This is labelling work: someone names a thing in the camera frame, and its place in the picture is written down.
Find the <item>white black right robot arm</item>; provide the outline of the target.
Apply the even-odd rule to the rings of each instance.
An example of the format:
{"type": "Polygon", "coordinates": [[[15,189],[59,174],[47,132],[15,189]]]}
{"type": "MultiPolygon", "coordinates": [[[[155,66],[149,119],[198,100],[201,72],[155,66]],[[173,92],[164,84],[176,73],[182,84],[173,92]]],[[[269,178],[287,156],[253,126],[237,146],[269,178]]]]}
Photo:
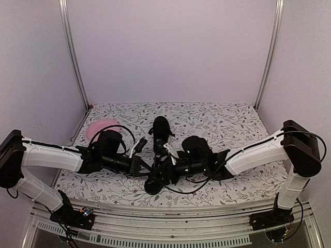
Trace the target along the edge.
{"type": "Polygon", "coordinates": [[[211,180],[234,178],[256,167],[276,161],[290,161],[292,166],[285,185],[277,193],[274,209],[268,213],[271,225],[279,225],[287,218],[308,181],[322,168],[324,154],[319,144],[325,141],[298,123],[288,120],[272,135],[249,146],[235,150],[212,152],[207,141],[191,136],[182,143],[182,151],[168,151],[168,159],[162,163],[167,174],[176,177],[204,173],[206,185],[211,180]]]}

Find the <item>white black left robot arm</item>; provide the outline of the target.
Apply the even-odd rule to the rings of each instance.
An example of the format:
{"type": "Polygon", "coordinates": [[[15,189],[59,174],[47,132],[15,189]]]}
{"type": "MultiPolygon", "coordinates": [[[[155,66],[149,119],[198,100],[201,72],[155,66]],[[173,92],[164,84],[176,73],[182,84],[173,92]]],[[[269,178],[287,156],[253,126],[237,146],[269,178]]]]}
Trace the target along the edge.
{"type": "Polygon", "coordinates": [[[135,144],[127,156],[119,153],[122,135],[114,130],[99,131],[87,147],[65,147],[41,143],[24,138],[21,131],[13,130],[1,144],[1,188],[14,189],[46,206],[65,224],[73,224],[77,214],[88,215],[86,210],[76,211],[65,193],[45,185],[30,174],[28,166],[65,169],[79,174],[90,174],[107,169],[132,176],[143,176],[141,169],[151,167],[136,156],[144,145],[135,144]]]}

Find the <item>black canvas shoe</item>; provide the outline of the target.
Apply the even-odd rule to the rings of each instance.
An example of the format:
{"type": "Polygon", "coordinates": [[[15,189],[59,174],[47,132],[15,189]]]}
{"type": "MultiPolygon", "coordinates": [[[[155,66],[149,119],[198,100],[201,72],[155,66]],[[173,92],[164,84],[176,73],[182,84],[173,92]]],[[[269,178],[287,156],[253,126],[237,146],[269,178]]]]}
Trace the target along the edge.
{"type": "Polygon", "coordinates": [[[169,140],[170,136],[175,136],[170,129],[168,120],[164,116],[158,116],[153,122],[152,128],[149,130],[149,135],[153,135],[153,150],[155,153],[155,144],[156,141],[164,140],[166,143],[169,140]]]}
{"type": "Polygon", "coordinates": [[[144,184],[144,190],[149,195],[158,194],[164,185],[170,184],[170,176],[165,166],[152,168],[144,184]]]}

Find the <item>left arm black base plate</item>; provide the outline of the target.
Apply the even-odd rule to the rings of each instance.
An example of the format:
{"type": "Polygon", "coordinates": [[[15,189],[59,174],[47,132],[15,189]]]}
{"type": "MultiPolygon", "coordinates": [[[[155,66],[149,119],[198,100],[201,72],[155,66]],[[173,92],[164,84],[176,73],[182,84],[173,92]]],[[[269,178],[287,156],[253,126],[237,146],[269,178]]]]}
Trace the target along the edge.
{"type": "Polygon", "coordinates": [[[92,230],[95,215],[92,208],[83,207],[80,210],[74,210],[71,206],[62,206],[51,212],[50,220],[64,226],[92,230]]]}

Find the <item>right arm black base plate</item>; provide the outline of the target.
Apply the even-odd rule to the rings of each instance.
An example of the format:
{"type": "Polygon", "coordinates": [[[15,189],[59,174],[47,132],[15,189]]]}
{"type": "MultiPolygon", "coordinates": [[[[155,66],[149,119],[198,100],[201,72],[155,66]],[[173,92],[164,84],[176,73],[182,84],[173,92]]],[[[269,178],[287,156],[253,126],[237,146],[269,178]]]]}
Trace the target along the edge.
{"type": "Polygon", "coordinates": [[[284,210],[279,209],[278,207],[269,211],[252,214],[249,218],[249,224],[253,230],[271,228],[294,221],[291,209],[284,210]]]}

